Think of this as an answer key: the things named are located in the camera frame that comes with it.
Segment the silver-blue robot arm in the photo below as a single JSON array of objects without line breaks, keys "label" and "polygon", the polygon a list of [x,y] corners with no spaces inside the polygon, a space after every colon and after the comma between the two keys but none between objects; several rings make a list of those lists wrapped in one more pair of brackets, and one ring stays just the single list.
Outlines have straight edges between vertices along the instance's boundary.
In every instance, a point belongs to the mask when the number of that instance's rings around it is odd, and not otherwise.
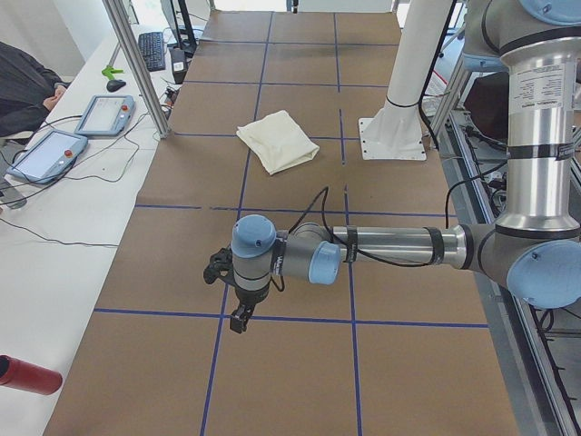
[{"label": "silver-blue robot arm", "polygon": [[255,306],[287,276],[335,281],[341,263],[369,258],[399,267],[441,263],[483,273],[538,308],[580,296],[580,226],[569,214],[577,1],[473,1],[464,54],[508,70],[507,202],[492,224],[444,229],[334,227],[300,222],[277,230],[260,215],[241,218],[226,253],[239,301],[230,327],[244,332]]}]

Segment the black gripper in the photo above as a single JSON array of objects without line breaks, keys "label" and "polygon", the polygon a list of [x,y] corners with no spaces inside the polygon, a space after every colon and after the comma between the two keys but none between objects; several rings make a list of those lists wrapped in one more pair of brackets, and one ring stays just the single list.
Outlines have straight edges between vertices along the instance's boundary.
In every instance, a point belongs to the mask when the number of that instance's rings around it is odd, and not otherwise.
[{"label": "black gripper", "polygon": [[236,311],[230,316],[230,329],[236,333],[243,333],[253,315],[255,306],[264,301],[269,294],[269,285],[254,291],[241,287],[235,288],[236,296],[240,302]]}]

